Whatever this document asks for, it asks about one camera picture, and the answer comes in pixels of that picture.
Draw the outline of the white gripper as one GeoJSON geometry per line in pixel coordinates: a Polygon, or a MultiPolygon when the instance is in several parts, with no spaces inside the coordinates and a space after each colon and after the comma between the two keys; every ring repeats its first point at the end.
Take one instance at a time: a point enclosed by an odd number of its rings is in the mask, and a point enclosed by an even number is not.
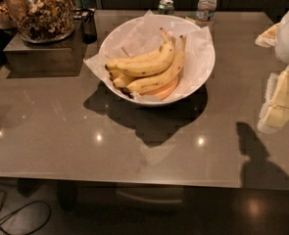
{"type": "MultiPolygon", "coordinates": [[[[269,48],[275,45],[279,60],[289,64],[289,11],[276,23],[260,34],[255,43],[269,48]]],[[[272,72],[266,84],[265,102],[262,105],[258,130],[271,134],[281,130],[289,121],[289,66],[281,74],[272,72]]]]}

